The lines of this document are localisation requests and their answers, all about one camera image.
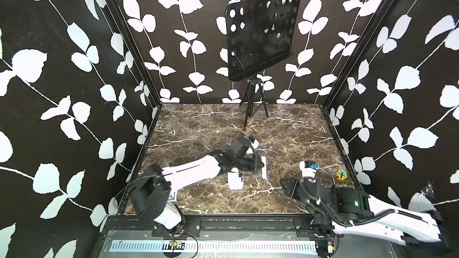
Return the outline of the white digital alarm clock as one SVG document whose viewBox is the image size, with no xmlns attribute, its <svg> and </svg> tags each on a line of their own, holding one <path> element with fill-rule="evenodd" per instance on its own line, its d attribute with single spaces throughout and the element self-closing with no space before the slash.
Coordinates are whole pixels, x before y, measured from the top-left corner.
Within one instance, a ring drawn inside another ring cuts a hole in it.
<svg viewBox="0 0 459 258">
<path fill-rule="evenodd" d="M 228 188 L 230 190 L 241 190 L 244 187 L 244 176 L 243 172 L 240 172 L 238 169 L 232 170 L 227 174 L 228 178 Z"/>
</svg>

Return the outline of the white battery cover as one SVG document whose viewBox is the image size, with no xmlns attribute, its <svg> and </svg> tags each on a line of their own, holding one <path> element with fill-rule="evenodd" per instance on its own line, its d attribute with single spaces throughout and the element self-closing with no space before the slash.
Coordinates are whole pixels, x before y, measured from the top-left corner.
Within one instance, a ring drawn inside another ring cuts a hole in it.
<svg viewBox="0 0 459 258">
<path fill-rule="evenodd" d="M 264 164 L 263 167 L 262 167 L 262 178 L 264 180 L 268 180 L 268 178 L 267 178 L 267 159 L 266 159 L 266 157 L 262 156 L 261 157 L 261 161 Z"/>
</svg>

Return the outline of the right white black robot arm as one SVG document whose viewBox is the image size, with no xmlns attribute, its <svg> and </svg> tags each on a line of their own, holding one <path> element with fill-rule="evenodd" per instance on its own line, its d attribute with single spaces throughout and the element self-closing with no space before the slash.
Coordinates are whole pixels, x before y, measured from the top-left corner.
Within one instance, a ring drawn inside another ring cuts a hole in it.
<svg viewBox="0 0 459 258">
<path fill-rule="evenodd" d="M 284 178 L 280 185 L 287 197 L 314 210 L 306 231 L 319 237 L 359 235 L 400 246 L 452 247 L 452 240 L 438 225 L 440 217 L 435 210 L 410 211 L 355 188 L 327 188 L 313 177 Z"/>
</svg>

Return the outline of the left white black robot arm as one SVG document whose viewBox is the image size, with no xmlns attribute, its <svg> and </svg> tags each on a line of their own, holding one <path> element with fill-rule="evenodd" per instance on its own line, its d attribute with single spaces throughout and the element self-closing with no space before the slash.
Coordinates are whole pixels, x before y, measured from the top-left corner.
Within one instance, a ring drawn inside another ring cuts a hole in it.
<svg viewBox="0 0 459 258">
<path fill-rule="evenodd" d="M 129 198 L 138 221 L 158 223 L 172 234 L 184 231 L 186 218 L 173 202 L 171 194 L 206 179 L 227 173 L 256 173 L 266 165 L 266 157 L 257 154 L 259 142 L 252 136 L 240 136 L 230 145 L 204 157 L 176 167 L 150 165 L 132 181 Z"/>
</svg>

